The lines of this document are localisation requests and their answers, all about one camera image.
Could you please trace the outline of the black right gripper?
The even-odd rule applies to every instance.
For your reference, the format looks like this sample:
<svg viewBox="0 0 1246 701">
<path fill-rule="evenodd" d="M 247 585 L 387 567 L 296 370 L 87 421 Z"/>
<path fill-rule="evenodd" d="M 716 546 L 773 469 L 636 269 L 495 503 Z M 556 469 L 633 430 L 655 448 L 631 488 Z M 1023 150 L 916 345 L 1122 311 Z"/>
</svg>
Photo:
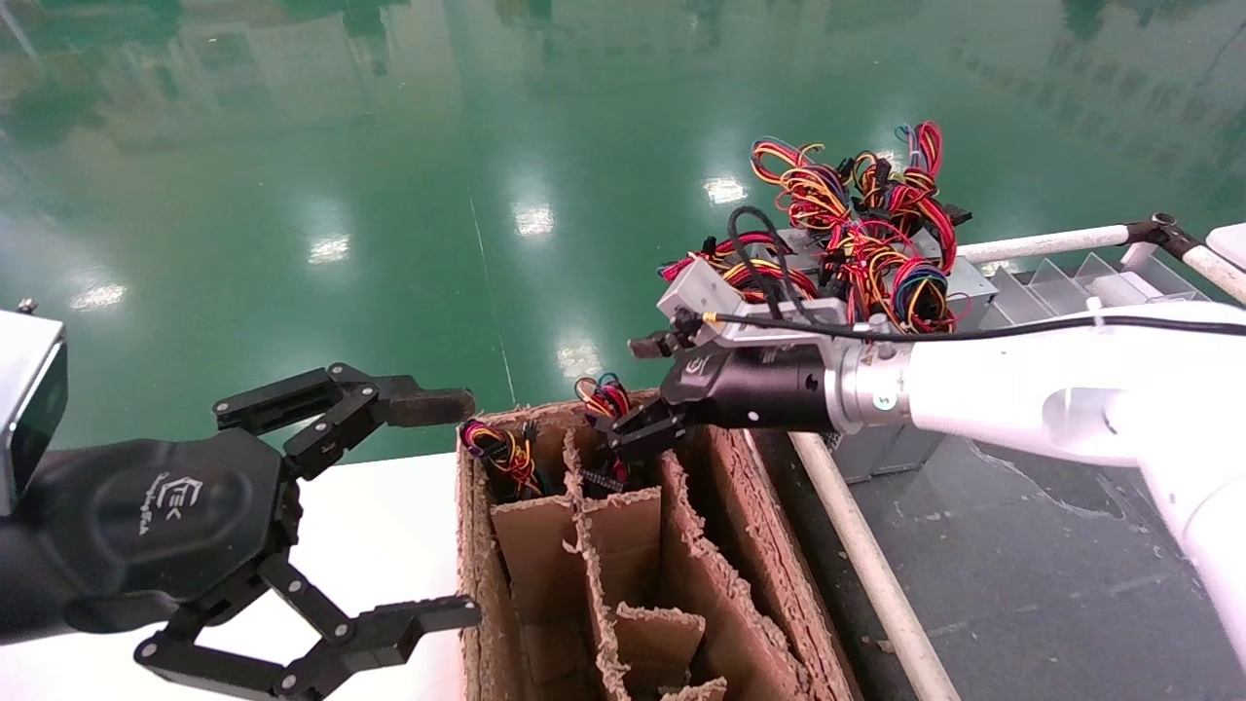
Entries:
<svg viewBox="0 0 1246 701">
<path fill-rule="evenodd" d="M 596 417 L 596 432 L 624 464 L 674 449 L 695 425 L 826 433 L 826 364 L 812 346 L 698 346 L 699 332 L 663 329 L 628 339 L 633 359 L 673 359 L 660 393 L 622 417 Z"/>
</svg>

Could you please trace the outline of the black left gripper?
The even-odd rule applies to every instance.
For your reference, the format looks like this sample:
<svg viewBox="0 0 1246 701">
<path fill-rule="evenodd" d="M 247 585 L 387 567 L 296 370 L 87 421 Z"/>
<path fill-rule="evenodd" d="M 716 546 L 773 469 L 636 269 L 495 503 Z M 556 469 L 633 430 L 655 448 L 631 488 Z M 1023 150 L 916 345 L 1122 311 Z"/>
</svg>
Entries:
<svg viewBox="0 0 1246 701">
<path fill-rule="evenodd" d="M 1 528 L 2 642 L 128 633 L 164 682 L 245 700 L 325 700 L 358 674 L 406 664 L 422 636 L 477 626 L 466 595 L 346 616 L 287 557 L 298 487 L 282 452 L 226 430 L 44 456 Z M 316 633 L 280 665 L 201 646 L 201 633 L 275 593 Z"/>
</svg>

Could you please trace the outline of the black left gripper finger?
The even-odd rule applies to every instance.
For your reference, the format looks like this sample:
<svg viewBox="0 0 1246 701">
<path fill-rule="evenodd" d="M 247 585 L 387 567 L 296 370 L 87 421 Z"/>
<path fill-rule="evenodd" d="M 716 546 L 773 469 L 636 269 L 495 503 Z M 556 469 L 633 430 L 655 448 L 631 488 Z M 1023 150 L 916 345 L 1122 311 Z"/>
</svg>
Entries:
<svg viewBox="0 0 1246 701">
<path fill-rule="evenodd" d="M 283 462 L 289 478 L 312 481 L 379 427 L 459 425 L 476 412 L 476 398 L 467 387 L 427 388 L 411 376 L 333 364 L 221 398 L 213 412 L 218 430 L 255 436 L 307 421 L 287 440 Z"/>
</svg>

